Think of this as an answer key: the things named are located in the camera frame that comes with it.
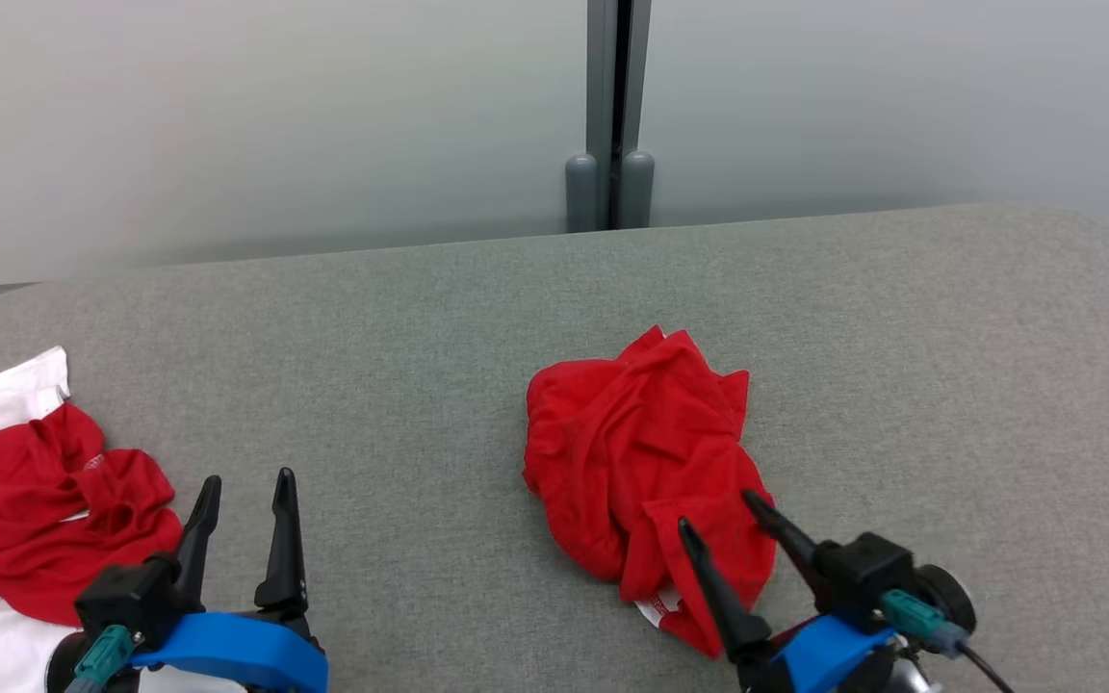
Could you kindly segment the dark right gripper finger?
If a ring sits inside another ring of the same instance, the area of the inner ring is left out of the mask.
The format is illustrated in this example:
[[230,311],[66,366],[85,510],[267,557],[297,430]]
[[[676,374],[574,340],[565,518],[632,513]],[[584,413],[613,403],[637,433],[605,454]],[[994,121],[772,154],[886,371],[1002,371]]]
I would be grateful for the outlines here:
[[749,512],[756,518],[757,526],[776,541],[788,557],[788,562],[795,565],[798,575],[812,592],[815,609],[818,611],[835,609],[835,587],[820,570],[817,561],[820,556],[840,548],[840,544],[832,540],[813,541],[801,527],[780,513],[779,509],[763,499],[757,491],[745,490],[742,492],[742,498],[747,505]]
[[737,592],[718,571],[705,540],[686,519],[679,519],[679,536],[689,556],[692,571],[696,577],[704,602],[711,614],[723,653],[734,665],[742,665],[744,659],[759,658],[770,646],[773,629],[766,620],[752,614],[740,600]]

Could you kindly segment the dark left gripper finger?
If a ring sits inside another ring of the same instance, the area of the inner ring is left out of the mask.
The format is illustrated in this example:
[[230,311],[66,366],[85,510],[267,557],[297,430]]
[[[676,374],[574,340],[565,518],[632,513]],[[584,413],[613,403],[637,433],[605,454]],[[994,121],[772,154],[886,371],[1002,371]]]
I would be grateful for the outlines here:
[[297,478],[289,468],[278,471],[271,513],[268,562],[264,579],[255,589],[254,605],[261,615],[286,622],[305,615],[308,608]]
[[173,580],[184,607],[204,611],[202,589],[211,536],[218,526],[221,477],[208,476],[199,490],[177,549],[179,574]]

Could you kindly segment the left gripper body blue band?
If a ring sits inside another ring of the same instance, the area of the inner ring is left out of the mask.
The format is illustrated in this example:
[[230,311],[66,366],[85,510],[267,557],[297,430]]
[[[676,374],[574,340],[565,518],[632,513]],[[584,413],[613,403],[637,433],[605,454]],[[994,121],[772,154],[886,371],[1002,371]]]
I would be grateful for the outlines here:
[[308,636],[256,616],[193,611],[172,553],[109,565],[77,598],[81,630],[58,645],[47,692],[124,692],[142,670],[175,667],[250,692],[325,692],[329,665]]

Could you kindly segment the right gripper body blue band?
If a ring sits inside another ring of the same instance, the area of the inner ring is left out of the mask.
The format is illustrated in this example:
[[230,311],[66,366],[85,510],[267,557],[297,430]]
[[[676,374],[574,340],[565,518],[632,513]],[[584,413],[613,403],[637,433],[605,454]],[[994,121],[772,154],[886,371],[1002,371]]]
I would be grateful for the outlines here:
[[736,666],[743,692],[942,692],[923,653],[962,656],[977,629],[971,595],[942,565],[916,565],[903,547],[863,532],[820,556],[835,587],[832,611],[770,640]]

